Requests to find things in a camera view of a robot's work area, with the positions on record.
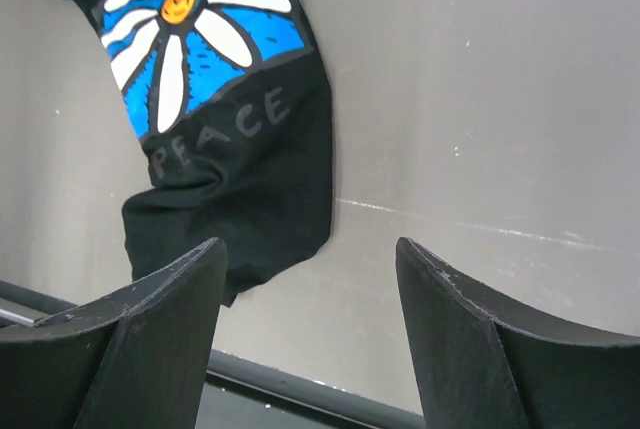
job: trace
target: daisy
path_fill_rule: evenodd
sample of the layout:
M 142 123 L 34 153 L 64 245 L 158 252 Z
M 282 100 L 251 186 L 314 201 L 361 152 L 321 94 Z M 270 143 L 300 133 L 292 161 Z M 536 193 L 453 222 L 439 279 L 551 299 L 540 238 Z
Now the daisy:
M 101 41 L 138 137 L 168 131 L 224 83 L 305 45 L 286 19 L 291 0 L 104 0 L 101 12 Z M 269 24 L 283 37 L 262 36 Z

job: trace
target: black t-shirt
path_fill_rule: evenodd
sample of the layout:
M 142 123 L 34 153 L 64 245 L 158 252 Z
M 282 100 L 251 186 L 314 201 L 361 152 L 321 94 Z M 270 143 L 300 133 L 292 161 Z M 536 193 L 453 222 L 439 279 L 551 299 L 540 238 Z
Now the black t-shirt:
M 312 257 L 331 228 L 332 101 L 299 0 L 74 1 L 149 160 L 154 188 L 123 207 L 134 279 L 220 237 L 231 305 Z

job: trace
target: smiley face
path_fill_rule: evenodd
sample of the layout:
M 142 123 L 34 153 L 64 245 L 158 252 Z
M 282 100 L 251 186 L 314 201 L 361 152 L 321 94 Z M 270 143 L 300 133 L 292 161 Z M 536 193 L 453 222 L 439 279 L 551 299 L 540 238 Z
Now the smiley face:
M 195 5 L 196 0 L 166 0 L 162 5 L 162 18 L 169 24 L 181 24 Z

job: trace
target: cartoon daisy print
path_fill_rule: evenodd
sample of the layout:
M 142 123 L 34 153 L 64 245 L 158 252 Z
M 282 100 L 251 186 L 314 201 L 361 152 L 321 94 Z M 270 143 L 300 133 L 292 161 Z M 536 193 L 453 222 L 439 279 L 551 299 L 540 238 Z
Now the cartoon daisy print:
M 294 0 L 104 0 L 101 41 L 138 138 L 307 49 Z

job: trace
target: blue background print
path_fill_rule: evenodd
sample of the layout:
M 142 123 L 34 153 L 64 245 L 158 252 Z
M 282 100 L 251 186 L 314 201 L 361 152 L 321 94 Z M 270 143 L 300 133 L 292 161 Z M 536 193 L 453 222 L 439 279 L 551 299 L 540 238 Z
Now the blue background print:
M 164 0 L 132 0 L 126 7 L 103 16 L 103 33 L 109 32 L 129 11 L 136 8 L 160 10 Z M 244 28 L 258 48 L 263 62 L 289 53 L 305 49 L 306 43 L 301 34 L 299 21 L 287 16 L 273 14 L 259 9 L 220 6 L 222 13 Z M 107 48 L 111 59 L 131 45 L 135 31 L 124 40 L 115 42 Z M 186 112 L 197 111 L 222 89 L 239 82 L 248 72 L 224 60 L 196 31 L 191 30 L 184 39 L 186 62 L 188 66 L 188 101 Z M 125 89 L 124 100 L 129 119 L 138 138 L 144 137 L 152 129 L 149 123 L 149 94 L 154 73 L 158 68 L 157 51 L 150 54 L 141 64 L 134 79 Z M 250 68 L 250 72 L 260 70 L 260 64 Z

